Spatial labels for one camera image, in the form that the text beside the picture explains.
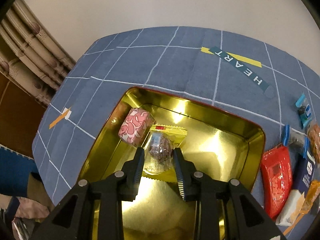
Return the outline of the pink patterned snack pack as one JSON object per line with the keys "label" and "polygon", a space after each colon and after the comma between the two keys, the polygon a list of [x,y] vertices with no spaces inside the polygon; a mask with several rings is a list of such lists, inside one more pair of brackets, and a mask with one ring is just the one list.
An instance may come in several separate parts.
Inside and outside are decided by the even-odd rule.
{"label": "pink patterned snack pack", "polygon": [[140,147],[155,122],[154,117],[148,111],[132,108],[122,123],[118,135],[123,142],[133,147]]}

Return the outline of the beige curtain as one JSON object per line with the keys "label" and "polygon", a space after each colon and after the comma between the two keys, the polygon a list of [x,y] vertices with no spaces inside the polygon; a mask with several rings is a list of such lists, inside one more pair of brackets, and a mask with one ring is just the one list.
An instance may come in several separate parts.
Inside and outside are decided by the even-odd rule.
{"label": "beige curtain", "polygon": [[74,66],[24,0],[15,0],[1,19],[1,74],[47,106]]}

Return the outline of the dark candy blue ends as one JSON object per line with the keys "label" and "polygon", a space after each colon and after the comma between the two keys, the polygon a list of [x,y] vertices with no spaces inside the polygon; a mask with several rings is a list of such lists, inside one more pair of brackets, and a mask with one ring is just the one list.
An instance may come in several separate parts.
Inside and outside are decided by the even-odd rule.
{"label": "dark candy blue ends", "polygon": [[295,150],[304,159],[308,156],[310,140],[304,134],[295,132],[290,125],[285,125],[281,136],[281,142],[284,146]]}

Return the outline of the red snack packet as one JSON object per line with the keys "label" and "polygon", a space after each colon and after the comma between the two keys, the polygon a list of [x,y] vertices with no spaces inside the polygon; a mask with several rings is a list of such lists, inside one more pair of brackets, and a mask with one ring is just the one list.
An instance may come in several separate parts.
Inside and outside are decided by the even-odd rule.
{"label": "red snack packet", "polygon": [[289,149],[280,144],[265,152],[260,170],[264,187],[264,208],[271,219],[276,219],[293,183]]}

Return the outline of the gold and red tin box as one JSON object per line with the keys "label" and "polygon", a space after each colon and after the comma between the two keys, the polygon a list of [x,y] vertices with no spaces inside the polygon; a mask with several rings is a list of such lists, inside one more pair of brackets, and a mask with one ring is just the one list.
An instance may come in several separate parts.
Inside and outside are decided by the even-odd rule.
{"label": "gold and red tin box", "polygon": [[222,109],[138,86],[119,98],[79,173],[90,183],[143,151],[134,200],[121,202],[125,239],[193,239],[196,178],[238,180],[251,190],[266,144],[263,128]]}

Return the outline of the yellow chocolate ball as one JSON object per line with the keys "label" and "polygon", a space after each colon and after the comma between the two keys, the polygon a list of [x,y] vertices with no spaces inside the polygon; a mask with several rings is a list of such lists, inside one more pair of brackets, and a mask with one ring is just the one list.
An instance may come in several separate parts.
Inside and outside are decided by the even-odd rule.
{"label": "yellow chocolate ball", "polygon": [[152,125],[144,144],[144,176],[169,183],[177,181],[173,167],[173,150],[180,146],[188,131],[171,125]]}

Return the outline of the blue grid tablecloth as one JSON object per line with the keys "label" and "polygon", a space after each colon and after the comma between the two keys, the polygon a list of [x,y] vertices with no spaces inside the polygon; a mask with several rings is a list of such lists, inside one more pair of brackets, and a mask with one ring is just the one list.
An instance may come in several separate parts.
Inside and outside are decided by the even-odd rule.
{"label": "blue grid tablecloth", "polygon": [[75,184],[103,124],[120,97],[142,86],[243,116],[266,132],[301,129],[295,108],[305,94],[319,120],[319,75],[265,42],[227,31],[157,27],[95,41],[54,95],[32,149],[44,187],[57,204]]}

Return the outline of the blue candy wrapper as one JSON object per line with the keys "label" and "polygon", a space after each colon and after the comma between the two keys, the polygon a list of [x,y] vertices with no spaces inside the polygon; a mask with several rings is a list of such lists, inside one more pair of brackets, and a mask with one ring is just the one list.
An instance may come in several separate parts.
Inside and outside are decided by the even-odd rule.
{"label": "blue candy wrapper", "polygon": [[311,121],[311,106],[309,104],[308,99],[306,98],[305,94],[303,93],[295,103],[299,119],[302,125],[302,128],[306,128],[309,122]]}

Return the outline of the navy white cracker packet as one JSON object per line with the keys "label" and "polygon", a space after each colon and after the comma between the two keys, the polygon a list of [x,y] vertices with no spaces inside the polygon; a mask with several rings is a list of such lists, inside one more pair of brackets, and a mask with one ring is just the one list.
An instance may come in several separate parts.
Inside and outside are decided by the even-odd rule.
{"label": "navy white cracker packet", "polygon": [[315,171],[315,159],[309,153],[299,157],[295,168],[294,181],[287,201],[276,219],[279,226],[292,226],[305,202]]}

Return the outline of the clear bag peanuts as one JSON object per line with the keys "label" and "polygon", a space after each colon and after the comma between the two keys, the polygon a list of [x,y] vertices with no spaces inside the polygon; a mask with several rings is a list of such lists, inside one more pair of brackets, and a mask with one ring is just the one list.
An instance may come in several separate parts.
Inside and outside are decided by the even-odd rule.
{"label": "clear bag peanuts", "polygon": [[310,148],[316,163],[320,162],[320,127],[317,122],[310,122],[307,130],[307,135],[310,140]]}

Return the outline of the orange snack packet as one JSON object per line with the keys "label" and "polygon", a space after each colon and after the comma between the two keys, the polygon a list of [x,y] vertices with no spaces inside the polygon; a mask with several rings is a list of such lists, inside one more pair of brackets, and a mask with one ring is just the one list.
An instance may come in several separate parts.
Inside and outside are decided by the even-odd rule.
{"label": "orange snack packet", "polygon": [[307,214],[311,210],[314,201],[316,200],[316,198],[319,195],[319,191],[320,191],[319,180],[313,180],[310,184],[308,193],[306,195],[306,198],[305,198],[304,204],[300,210],[300,213]]}

